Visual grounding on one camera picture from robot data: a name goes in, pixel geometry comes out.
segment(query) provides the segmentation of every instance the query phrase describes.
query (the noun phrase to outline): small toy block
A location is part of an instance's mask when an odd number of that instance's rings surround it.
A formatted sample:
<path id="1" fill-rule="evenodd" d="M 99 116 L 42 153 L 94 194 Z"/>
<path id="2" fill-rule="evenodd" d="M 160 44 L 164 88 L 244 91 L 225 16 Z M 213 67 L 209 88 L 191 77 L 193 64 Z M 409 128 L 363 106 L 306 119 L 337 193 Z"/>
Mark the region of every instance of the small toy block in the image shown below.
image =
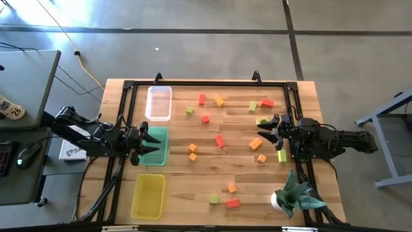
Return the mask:
<path id="1" fill-rule="evenodd" d="M 204 123 L 204 124 L 208 124 L 209 123 L 209 117 L 208 116 L 203 116 L 201 118 L 201 122 Z"/>
<path id="2" fill-rule="evenodd" d="M 226 145 L 225 145 L 225 142 L 224 142 L 223 139 L 221 138 L 221 135 L 217 135 L 217 136 L 216 136 L 216 143 L 218 144 L 218 147 L 219 147 L 219 148 L 222 148 L 222 147 L 226 146 Z"/>
<path id="3" fill-rule="evenodd" d="M 256 106 L 258 105 L 258 103 L 256 102 L 256 101 L 252 101 L 251 103 L 250 103 L 250 107 L 249 107 L 249 111 L 250 112 L 255 112 L 255 110 L 256 110 Z"/>
<path id="4" fill-rule="evenodd" d="M 250 148 L 252 148 L 252 150 L 256 150 L 256 148 L 258 148 L 258 146 L 260 146 L 262 144 L 262 140 L 261 139 L 255 139 L 253 140 L 253 142 L 251 142 L 249 144 Z"/>
<path id="5" fill-rule="evenodd" d="M 193 108 L 186 107 L 186 113 L 193 113 Z"/>
<path id="6" fill-rule="evenodd" d="M 239 207 L 240 206 L 240 200 L 239 199 L 232 199 L 226 201 L 226 208 L 234 208 L 234 207 Z"/>
<path id="7" fill-rule="evenodd" d="M 193 153 L 191 153 L 191 155 L 189 155 L 189 159 L 193 162 L 196 161 L 196 158 L 197 158 L 197 155 L 195 155 Z"/>
<path id="8" fill-rule="evenodd" d="M 267 158 L 266 155 L 260 154 L 259 158 L 257 158 L 257 161 L 262 164 L 266 161 L 266 158 Z"/>
<path id="9" fill-rule="evenodd" d="M 211 196 L 211 204 L 217 204 L 218 203 L 218 196 L 213 195 Z"/>
<path id="10" fill-rule="evenodd" d="M 196 145 L 194 145 L 194 144 L 190 144 L 190 145 L 189 145 L 189 150 L 191 150 L 192 152 L 194 152 L 195 149 L 196 149 Z"/>
<path id="11" fill-rule="evenodd" d="M 259 125 L 261 123 L 268 123 L 268 122 L 269 122 L 269 119 L 267 117 L 256 119 L 256 125 Z"/>
<path id="12" fill-rule="evenodd" d="M 268 99 L 263 99 L 262 100 L 262 107 L 272 108 L 273 107 L 273 101 L 268 100 Z"/>
<path id="13" fill-rule="evenodd" d="M 230 193 L 236 192 L 236 186 L 235 186 L 234 184 L 229 184 L 229 185 L 227 186 L 227 188 L 229 188 L 229 192 L 230 192 Z"/>
<path id="14" fill-rule="evenodd" d="M 199 94 L 199 104 L 200 104 L 200 105 L 204 105 L 204 104 L 205 104 L 205 99 L 206 99 L 206 96 L 205 96 L 204 93 Z"/>
<path id="15" fill-rule="evenodd" d="M 277 157 L 279 158 L 279 162 L 286 162 L 286 150 L 282 149 L 280 151 L 277 151 Z"/>
<path id="16" fill-rule="evenodd" d="M 222 107 L 223 104 L 225 104 L 225 102 L 223 101 L 223 99 L 222 99 L 220 96 L 216 96 L 216 98 L 214 99 L 214 101 L 216 102 L 216 104 L 217 104 L 219 107 Z"/>

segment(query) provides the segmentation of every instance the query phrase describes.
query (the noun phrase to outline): gray floor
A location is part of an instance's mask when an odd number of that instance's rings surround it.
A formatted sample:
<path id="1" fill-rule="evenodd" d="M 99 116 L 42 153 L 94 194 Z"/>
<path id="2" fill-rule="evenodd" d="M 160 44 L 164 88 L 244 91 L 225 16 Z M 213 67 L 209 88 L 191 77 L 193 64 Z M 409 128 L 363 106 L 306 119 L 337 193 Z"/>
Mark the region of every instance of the gray floor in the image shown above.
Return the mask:
<path id="1" fill-rule="evenodd" d="M 16 13 L 3 9 L 0 26 L 55 26 L 37 2 L 9 2 Z M 42 3 L 64 26 L 287 29 L 281 0 Z M 412 1 L 289 0 L 289 4 L 296 30 L 412 30 Z M 157 72 L 165 78 L 249 79 L 254 70 L 259 70 L 264 79 L 296 80 L 287 35 L 76 33 L 70 36 L 82 52 L 88 70 L 103 83 L 107 78 L 154 77 Z M 59 49 L 60 66 L 86 89 L 96 87 L 81 70 L 62 33 L 0 31 L 0 41 L 37 49 Z M 398 92 L 412 88 L 411 36 L 297 35 L 296 41 L 303 77 L 316 83 L 324 121 L 342 130 L 356 130 L 354 120 L 390 101 Z M 56 75 L 82 92 L 61 71 Z M 102 97 L 100 90 L 93 94 Z M 46 110 L 54 114 L 64 105 L 74 105 L 79 113 L 91 118 L 96 116 L 100 103 L 88 95 L 77 96 L 55 81 Z M 374 133 L 371 126 L 366 129 Z M 403 164 L 399 169 L 411 167 L 412 159 L 405 158 Z M 389 177 L 382 152 L 366 155 L 348 150 L 337 157 L 335 165 L 348 222 L 412 231 L 412 183 L 375 189 L 376 180 Z M 41 209 L 33 205 L 1 207 L 0 227 L 68 222 L 79 180 L 79 175 L 49 178 L 44 195 L 50 205 Z M 16 214 L 23 220 L 12 216 Z"/>

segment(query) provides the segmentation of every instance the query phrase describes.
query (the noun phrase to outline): clear plastic container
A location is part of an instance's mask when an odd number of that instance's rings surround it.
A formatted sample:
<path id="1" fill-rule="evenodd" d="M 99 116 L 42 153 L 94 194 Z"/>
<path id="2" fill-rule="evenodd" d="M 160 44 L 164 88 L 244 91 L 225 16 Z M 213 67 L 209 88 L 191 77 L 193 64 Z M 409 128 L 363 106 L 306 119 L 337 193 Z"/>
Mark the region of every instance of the clear plastic container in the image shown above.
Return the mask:
<path id="1" fill-rule="evenodd" d="M 130 216 L 135 219 L 159 219 L 163 210 L 164 191 L 165 176 L 137 175 Z"/>
<path id="2" fill-rule="evenodd" d="M 144 115 L 153 122 L 169 121 L 172 111 L 172 88 L 170 86 L 151 86 L 147 90 L 146 111 Z"/>
<path id="3" fill-rule="evenodd" d="M 150 136 L 159 140 L 161 143 L 155 144 L 143 141 L 143 145 L 159 148 L 159 150 L 152 151 L 145 155 L 142 155 L 142 157 L 140 157 L 140 164 L 147 166 L 163 166 L 166 163 L 167 144 L 169 142 L 169 131 L 167 130 L 167 127 L 150 126 L 149 134 Z"/>

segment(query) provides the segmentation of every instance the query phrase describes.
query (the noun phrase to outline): white pot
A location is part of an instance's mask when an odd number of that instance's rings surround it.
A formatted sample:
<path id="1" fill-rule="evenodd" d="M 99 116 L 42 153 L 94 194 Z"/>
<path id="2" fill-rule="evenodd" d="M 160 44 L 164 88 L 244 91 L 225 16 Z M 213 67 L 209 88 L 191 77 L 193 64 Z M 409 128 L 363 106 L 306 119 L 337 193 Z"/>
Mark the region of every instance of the white pot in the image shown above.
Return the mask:
<path id="1" fill-rule="evenodd" d="M 278 211 L 283 211 L 279 203 L 277 203 L 277 196 L 276 193 L 273 192 L 272 197 L 270 198 L 270 203 L 272 207 Z"/>

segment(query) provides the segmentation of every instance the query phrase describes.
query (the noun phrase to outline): red block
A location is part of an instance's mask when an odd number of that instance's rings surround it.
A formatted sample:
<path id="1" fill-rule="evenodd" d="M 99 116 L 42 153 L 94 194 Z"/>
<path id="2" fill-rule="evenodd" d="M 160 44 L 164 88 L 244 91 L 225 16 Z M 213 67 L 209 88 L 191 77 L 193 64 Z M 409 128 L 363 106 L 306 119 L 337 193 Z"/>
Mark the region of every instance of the red block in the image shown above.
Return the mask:
<path id="1" fill-rule="evenodd" d="M 262 100 L 262 107 L 272 108 L 273 107 L 273 101 L 268 100 L 268 99 L 263 99 Z"/>
<path id="2" fill-rule="evenodd" d="M 204 93 L 201 93 L 201 94 L 199 95 L 199 104 L 204 105 L 204 104 L 205 104 L 205 99 L 206 99 L 205 94 L 204 94 Z"/>
<path id="3" fill-rule="evenodd" d="M 208 124 L 209 123 L 209 117 L 208 116 L 203 116 L 201 118 L 201 122 L 204 123 L 204 124 Z"/>
<path id="4" fill-rule="evenodd" d="M 232 199 L 226 201 L 226 208 L 234 208 L 234 207 L 239 207 L 240 206 L 240 200 L 239 199 Z"/>
<path id="5" fill-rule="evenodd" d="M 217 135 L 216 136 L 216 143 L 218 143 L 218 147 L 222 148 L 225 146 L 225 142 L 223 141 L 223 139 L 221 138 L 221 135 Z"/>

